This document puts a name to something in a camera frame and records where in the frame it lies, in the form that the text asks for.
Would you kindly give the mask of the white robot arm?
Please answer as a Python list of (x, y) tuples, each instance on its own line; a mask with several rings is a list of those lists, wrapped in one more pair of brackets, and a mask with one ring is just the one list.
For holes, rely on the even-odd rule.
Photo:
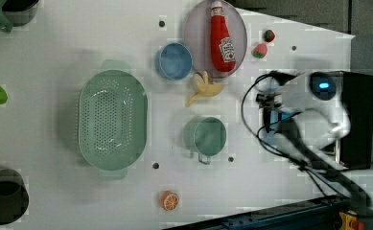
[(349, 114), (341, 101), (342, 74), (313, 72), (294, 76), (271, 71), (255, 82), (264, 80), (275, 81), (277, 86), (260, 89), (256, 102), (263, 109), (289, 115), (276, 123), (271, 151), (311, 172), (327, 186), (339, 184), (355, 207), (370, 206), (369, 194), (319, 155), (351, 130)]

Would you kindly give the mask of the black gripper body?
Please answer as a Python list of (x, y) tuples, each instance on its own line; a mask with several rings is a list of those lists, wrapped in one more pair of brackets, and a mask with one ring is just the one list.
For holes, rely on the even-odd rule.
[(279, 109), (282, 104), (275, 99), (274, 95), (258, 93), (255, 102), (260, 108)]

